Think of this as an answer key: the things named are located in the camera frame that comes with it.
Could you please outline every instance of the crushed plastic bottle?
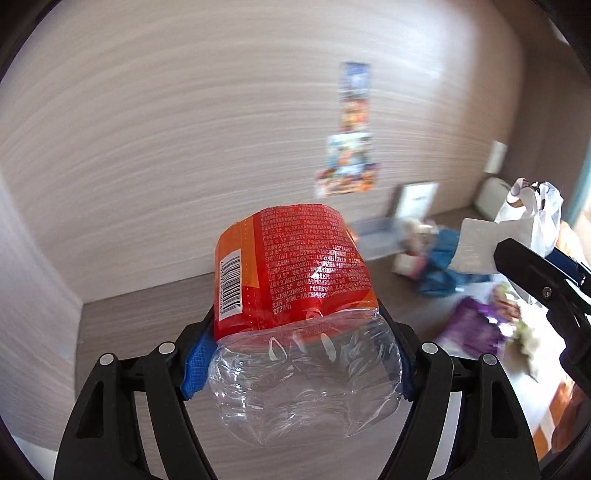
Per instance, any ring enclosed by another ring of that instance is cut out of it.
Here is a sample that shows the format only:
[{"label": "crushed plastic bottle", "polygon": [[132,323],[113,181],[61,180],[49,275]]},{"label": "crushed plastic bottle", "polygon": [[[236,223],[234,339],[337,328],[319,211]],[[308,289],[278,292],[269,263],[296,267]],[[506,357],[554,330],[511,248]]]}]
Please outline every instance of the crushed plastic bottle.
[{"label": "crushed plastic bottle", "polygon": [[209,385],[237,438],[302,445],[390,416],[401,398],[400,353],[376,310],[345,310],[222,338]]}]

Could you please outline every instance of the metal bolt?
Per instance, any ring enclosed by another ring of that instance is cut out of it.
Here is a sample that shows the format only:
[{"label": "metal bolt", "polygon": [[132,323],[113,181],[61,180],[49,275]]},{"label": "metal bolt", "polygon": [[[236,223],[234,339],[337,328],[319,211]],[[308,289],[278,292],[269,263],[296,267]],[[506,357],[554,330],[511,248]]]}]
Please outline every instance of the metal bolt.
[{"label": "metal bolt", "polygon": [[497,362],[496,357],[491,353],[485,353],[482,359],[484,360],[484,363],[490,366],[496,365]]},{"label": "metal bolt", "polygon": [[106,353],[102,357],[100,357],[99,363],[101,365],[109,365],[109,364],[111,364],[113,362],[113,360],[115,360],[115,357],[113,356],[113,354],[112,353]]},{"label": "metal bolt", "polygon": [[158,351],[163,355],[168,355],[169,353],[174,352],[174,348],[175,348],[174,343],[164,342],[164,343],[160,344],[160,346],[158,347]]},{"label": "metal bolt", "polygon": [[423,349],[423,352],[430,353],[431,355],[437,353],[437,351],[439,350],[439,348],[437,348],[437,345],[431,342],[424,343],[421,348]]}]

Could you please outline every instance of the white paper bag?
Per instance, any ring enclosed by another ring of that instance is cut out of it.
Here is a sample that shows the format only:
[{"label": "white paper bag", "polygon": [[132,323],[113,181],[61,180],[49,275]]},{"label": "white paper bag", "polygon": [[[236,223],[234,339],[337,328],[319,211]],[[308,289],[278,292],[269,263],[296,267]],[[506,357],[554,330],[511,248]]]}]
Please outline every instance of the white paper bag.
[{"label": "white paper bag", "polygon": [[[494,222],[467,218],[449,268],[460,273],[498,273],[494,260],[496,245],[514,238],[542,257],[556,245],[560,233],[560,192],[548,182],[529,184],[517,179]],[[518,293],[529,296],[519,287]]]}]

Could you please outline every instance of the poster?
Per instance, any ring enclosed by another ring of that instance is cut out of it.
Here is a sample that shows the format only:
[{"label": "poster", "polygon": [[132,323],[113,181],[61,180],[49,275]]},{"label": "poster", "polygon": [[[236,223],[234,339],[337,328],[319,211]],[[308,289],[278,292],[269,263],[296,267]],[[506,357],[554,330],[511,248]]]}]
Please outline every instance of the poster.
[{"label": "poster", "polygon": [[323,170],[316,176],[316,196],[324,198],[372,190],[378,167],[377,163],[363,163]]},{"label": "poster", "polygon": [[327,168],[370,163],[372,134],[355,132],[332,135],[327,139]]},{"label": "poster", "polygon": [[369,124],[369,65],[343,63],[339,132],[366,131]]},{"label": "poster", "polygon": [[318,198],[374,188],[379,164],[371,161],[369,65],[343,63],[339,83],[339,133],[326,142],[326,169],[315,179]]}]

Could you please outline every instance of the wooden wall paneling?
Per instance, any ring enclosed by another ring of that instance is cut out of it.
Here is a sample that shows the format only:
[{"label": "wooden wall paneling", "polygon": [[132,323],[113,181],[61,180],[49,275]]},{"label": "wooden wall paneling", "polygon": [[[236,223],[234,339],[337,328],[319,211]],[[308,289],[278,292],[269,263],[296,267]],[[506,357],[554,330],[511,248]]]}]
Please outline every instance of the wooden wall paneling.
[{"label": "wooden wall paneling", "polygon": [[74,404],[82,302],[37,248],[1,178],[0,225],[0,416],[13,435],[57,450]]},{"label": "wooden wall paneling", "polygon": [[219,234],[313,202],[337,131],[339,64],[372,65],[372,192],[470,203],[507,142],[522,47],[488,0],[64,0],[0,84],[0,166],[39,246],[92,301],[212,270]]}]

